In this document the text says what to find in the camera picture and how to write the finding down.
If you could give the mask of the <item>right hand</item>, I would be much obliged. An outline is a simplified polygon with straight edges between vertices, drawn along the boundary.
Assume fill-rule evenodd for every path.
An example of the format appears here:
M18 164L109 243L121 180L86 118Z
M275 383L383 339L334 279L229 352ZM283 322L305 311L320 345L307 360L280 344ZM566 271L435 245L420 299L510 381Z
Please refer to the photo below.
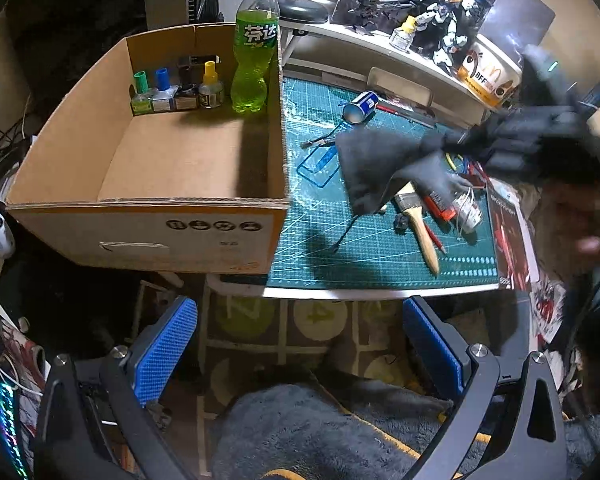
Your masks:
M536 258L549 276L570 283L600 269L600 188L549 183L531 219Z

